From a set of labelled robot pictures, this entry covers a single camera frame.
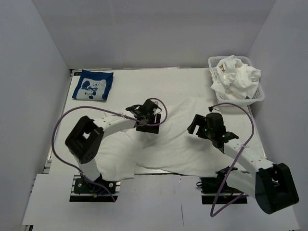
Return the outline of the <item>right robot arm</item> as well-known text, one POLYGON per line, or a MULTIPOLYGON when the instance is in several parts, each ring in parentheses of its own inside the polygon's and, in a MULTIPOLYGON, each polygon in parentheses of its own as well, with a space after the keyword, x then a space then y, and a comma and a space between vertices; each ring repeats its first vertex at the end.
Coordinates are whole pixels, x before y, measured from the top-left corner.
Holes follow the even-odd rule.
POLYGON ((211 180, 216 184, 218 194, 239 191, 241 195, 254 198, 266 214, 299 202, 290 168, 284 163, 275 164, 259 156, 237 135, 228 132, 221 114, 196 114, 187 131, 210 140, 215 148, 244 168, 239 170, 232 166, 219 170, 217 176, 211 180))

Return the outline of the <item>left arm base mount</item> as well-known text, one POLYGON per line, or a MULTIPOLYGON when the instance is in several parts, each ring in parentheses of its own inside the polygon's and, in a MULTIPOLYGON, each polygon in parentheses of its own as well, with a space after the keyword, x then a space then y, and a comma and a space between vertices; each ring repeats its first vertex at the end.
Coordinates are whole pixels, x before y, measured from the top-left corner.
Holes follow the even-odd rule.
POLYGON ((119 196, 121 181, 102 180, 100 184, 112 193, 114 200, 104 188, 87 182, 80 175, 74 175, 69 202, 115 202, 119 196))

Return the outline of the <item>pile of white t-shirts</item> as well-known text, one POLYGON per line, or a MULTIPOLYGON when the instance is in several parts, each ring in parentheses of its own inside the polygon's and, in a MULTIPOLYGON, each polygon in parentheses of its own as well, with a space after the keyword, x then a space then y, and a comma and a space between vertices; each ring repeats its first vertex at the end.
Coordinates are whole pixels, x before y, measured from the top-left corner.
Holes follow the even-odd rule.
POLYGON ((224 100, 252 99, 257 92, 261 70, 235 55, 219 60, 209 70, 214 78, 211 89, 224 100))

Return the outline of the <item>white t-shirt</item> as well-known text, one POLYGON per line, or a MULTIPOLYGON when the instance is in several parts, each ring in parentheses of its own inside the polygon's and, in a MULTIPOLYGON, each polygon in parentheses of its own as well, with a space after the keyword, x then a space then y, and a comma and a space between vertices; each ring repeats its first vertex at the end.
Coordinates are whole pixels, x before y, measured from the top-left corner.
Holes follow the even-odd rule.
POLYGON ((167 108, 167 120, 160 125, 158 134, 126 129, 103 139, 95 157, 103 178, 133 178, 137 166, 207 177, 229 166, 233 159, 216 149, 211 141, 187 131, 194 116, 208 114, 212 103, 189 97, 167 108))

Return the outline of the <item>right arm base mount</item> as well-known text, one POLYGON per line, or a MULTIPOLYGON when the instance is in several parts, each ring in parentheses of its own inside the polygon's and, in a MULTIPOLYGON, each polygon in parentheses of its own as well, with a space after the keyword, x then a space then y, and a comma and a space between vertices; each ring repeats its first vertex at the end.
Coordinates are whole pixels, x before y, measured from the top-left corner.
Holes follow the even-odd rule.
MULTIPOLYGON (((196 187, 201 190, 202 204, 211 205, 213 204, 217 191, 219 190, 220 181, 218 178, 200 178, 196 183, 196 187)), ((241 193, 241 191, 225 184, 219 194, 216 204, 225 205, 241 193)))

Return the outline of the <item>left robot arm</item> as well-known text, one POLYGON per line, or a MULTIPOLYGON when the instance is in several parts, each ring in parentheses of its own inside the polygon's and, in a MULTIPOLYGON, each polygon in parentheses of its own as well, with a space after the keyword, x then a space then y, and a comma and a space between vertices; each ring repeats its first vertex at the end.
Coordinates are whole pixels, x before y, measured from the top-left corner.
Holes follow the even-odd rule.
POLYGON ((157 134, 161 119, 161 114, 156 112, 159 108, 157 102, 147 99, 142 105, 127 107, 119 116, 110 115, 99 119, 83 116, 77 122, 66 138, 65 145, 76 159, 80 176, 92 193, 116 192, 116 183, 103 179, 95 161, 102 140, 117 132, 134 128, 157 134))

